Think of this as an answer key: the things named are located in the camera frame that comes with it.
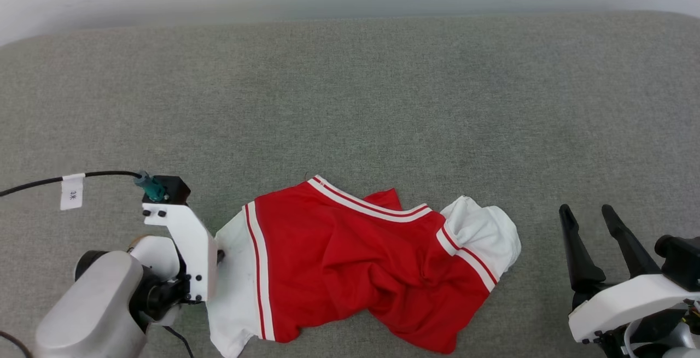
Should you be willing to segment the red and white shirt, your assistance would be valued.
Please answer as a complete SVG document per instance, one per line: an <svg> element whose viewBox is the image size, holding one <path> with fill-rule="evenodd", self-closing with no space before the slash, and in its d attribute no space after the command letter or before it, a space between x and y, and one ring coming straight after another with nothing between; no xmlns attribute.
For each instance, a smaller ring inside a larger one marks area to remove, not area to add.
<svg viewBox="0 0 700 358"><path fill-rule="evenodd" d="M224 256L207 315L224 358L253 337L287 343L364 310L450 354L522 251L497 206L460 196L441 211L402 209L394 189L357 198L318 175L258 196L214 239Z"/></svg>

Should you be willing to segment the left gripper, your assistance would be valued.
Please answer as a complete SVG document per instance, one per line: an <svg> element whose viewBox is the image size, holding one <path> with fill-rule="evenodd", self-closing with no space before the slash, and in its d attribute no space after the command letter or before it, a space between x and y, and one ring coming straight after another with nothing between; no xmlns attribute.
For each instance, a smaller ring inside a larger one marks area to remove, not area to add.
<svg viewBox="0 0 700 358"><path fill-rule="evenodd" d="M139 325L172 325L190 298L190 279L173 239L143 236L129 254L142 264L142 280L129 303Z"/></svg>

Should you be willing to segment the grey fabric sofa seat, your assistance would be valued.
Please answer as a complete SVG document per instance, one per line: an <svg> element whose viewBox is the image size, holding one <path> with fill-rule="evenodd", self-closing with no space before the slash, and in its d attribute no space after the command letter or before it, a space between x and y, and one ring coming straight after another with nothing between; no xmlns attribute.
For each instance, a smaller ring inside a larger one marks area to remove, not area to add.
<svg viewBox="0 0 700 358"><path fill-rule="evenodd" d="M608 281L611 204L648 251L700 236L700 19L657 11L116 28L0 48L0 192L93 171L177 175L217 231L321 175L403 208L495 204L522 253L433 355L369 313L245 358L604 358L575 343L558 208Z"/></svg>

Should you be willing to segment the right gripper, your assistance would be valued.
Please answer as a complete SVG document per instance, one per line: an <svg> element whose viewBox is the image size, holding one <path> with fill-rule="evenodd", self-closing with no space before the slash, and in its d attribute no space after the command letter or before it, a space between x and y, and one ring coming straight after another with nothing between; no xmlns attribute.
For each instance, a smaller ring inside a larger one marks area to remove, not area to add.
<svg viewBox="0 0 700 358"><path fill-rule="evenodd" d="M617 241L629 278L660 275L662 270L615 209L602 205L610 235ZM568 275L575 298L590 298L605 282L580 238L579 224L567 204L558 209ZM700 302L685 302L605 333L597 331L597 345L606 358L700 358Z"/></svg>

